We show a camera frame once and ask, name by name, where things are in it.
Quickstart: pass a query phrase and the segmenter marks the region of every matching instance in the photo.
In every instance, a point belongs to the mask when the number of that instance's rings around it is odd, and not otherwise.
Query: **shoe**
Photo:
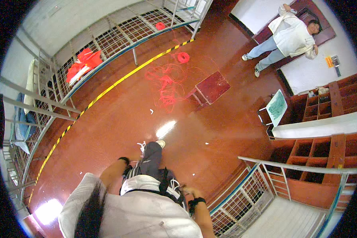
[[[255,74],[255,77],[257,77],[257,78],[259,77],[259,70],[257,68],[255,68],[254,74]]]
[[[161,148],[164,148],[164,146],[165,146],[165,141],[163,141],[163,140],[157,140],[156,143],[159,144],[161,146]]]
[[[242,59],[243,59],[244,61],[248,60],[248,59],[249,59],[249,58],[248,58],[248,55],[242,55]]]

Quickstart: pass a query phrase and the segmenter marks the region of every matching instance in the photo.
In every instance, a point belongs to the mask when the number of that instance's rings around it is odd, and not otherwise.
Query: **glossy floor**
[[[26,189],[25,197],[34,189],[29,204],[31,212],[52,199],[64,204],[85,173],[100,175],[121,156],[137,158],[140,155],[137,143],[159,137],[166,141],[161,166],[172,169],[181,183],[203,190],[208,200],[244,168],[237,155],[263,159],[270,156],[266,127],[260,123],[257,110],[282,86],[272,67],[256,78],[253,68],[258,59],[241,59],[256,43],[228,17],[235,2],[225,2],[214,1],[194,42],[133,74],[79,118],[54,150],[38,183]],[[138,60],[140,64],[146,62],[189,39],[190,34],[184,28],[165,33],[138,46]],[[175,60],[174,54],[180,51],[189,54],[188,63],[179,64]],[[231,88],[200,110],[194,100],[178,100],[174,106],[164,107],[159,100],[161,85],[146,79],[145,74],[153,67],[167,64],[175,64],[176,76],[182,80],[176,97],[184,97],[216,71],[220,71]],[[74,95],[76,106],[84,109],[134,68],[132,52],[114,60]],[[159,130],[167,123],[171,125],[168,132]],[[36,157],[46,156],[70,124],[56,119]],[[32,162],[32,178],[37,176],[42,163],[42,160]],[[43,225],[39,217],[34,217],[49,237],[62,236],[57,219]]]

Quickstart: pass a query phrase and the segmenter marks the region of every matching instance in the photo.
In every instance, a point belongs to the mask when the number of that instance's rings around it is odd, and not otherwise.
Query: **hand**
[[[313,45],[316,55],[319,54],[319,47],[317,45]]]
[[[283,7],[287,12],[291,11],[291,7],[289,5],[283,4]]]
[[[191,194],[194,198],[203,198],[202,192],[196,188],[187,187],[186,185],[182,185],[181,188],[183,189],[185,195]]]

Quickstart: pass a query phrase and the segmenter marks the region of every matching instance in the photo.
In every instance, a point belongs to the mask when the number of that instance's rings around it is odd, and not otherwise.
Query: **red rope coil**
[[[180,52],[177,54],[177,59],[179,60],[180,64],[188,62],[189,58],[189,55],[185,52]]]

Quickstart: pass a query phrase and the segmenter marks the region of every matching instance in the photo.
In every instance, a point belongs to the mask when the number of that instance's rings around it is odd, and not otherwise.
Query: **yellow and black tape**
[[[185,41],[183,43],[181,43],[180,45],[176,45],[158,55],[156,55],[155,57],[153,57],[152,59],[148,60],[147,62],[145,62],[144,64],[138,66],[136,69],[134,69],[133,71],[129,72],[128,74],[126,74],[123,78],[119,79],[118,81],[116,81],[113,85],[111,85],[109,88],[107,88],[105,91],[103,91],[101,94],[99,94],[92,102],[89,103],[89,105],[81,112],[81,114],[79,114],[77,116],[77,120],[90,108],[92,107],[92,105],[94,105],[94,103],[96,103],[101,97],[103,97],[106,93],[108,93],[111,89],[113,89],[116,85],[118,85],[119,83],[123,82],[123,80],[125,80],[126,78],[130,77],[131,75],[133,75],[134,73],[136,73],[137,71],[139,71],[140,69],[144,68],[145,66],[147,66],[148,64],[150,64],[152,61],[162,57],[163,55],[165,54],[168,54],[169,52],[171,52],[172,50],[175,50],[177,48],[179,48],[180,46],[183,46],[183,45],[186,45],[190,42],[194,41],[194,39],[191,39],[189,41]],[[71,127],[76,123],[76,121],[74,121],[70,126],[67,127],[67,129],[62,133],[62,135],[58,138],[57,142],[53,145],[53,148],[50,150],[48,156],[46,157],[46,159],[44,160],[39,172],[38,172],[38,175],[37,175],[37,178],[36,178],[36,183],[38,182],[38,179],[39,179],[39,176],[41,175],[41,172],[42,170],[44,169],[44,166],[45,164],[48,162],[48,159],[50,158],[50,156],[52,155],[54,149],[57,147],[58,143],[61,141],[62,137],[64,137],[66,135],[66,133],[71,129]],[[29,196],[29,202],[28,204],[30,204],[30,200],[32,199],[32,196],[33,196],[33,190],[32,189],[32,192],[30,193],[30,196]]]

